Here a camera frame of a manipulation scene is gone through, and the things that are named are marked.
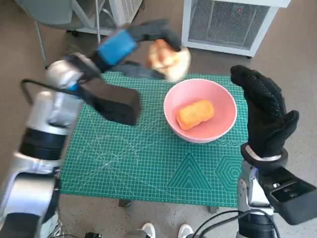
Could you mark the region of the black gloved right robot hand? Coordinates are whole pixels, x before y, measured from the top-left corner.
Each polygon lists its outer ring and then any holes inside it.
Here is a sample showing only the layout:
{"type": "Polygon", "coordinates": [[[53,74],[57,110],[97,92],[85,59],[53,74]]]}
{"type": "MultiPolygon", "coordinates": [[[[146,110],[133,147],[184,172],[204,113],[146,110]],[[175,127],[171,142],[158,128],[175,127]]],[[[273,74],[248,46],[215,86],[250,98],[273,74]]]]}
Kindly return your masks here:
{"type": "Polygon", "coordinates": [[[248,104],[248,145],[261,158],[280,155],[297,128],[299,112],[286,111],[282,90],[269,77],[242,65],[231,67],[230,73],[248,104]]]}

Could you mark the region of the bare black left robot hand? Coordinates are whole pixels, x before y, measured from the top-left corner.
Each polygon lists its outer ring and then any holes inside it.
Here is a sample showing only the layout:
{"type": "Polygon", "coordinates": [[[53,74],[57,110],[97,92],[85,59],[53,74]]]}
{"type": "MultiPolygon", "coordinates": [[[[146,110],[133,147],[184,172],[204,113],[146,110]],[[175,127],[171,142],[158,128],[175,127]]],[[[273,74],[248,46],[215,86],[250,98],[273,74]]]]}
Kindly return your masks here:
{"type": "Polygon", "coordinates": [[[168,27],[168,20],[156,19],[139,25],[122,26],[109,35],[88,58],[100,72],[118,65],[143,41],[164,40],[176,52],[181,51],[180,38],[168,27]]]}

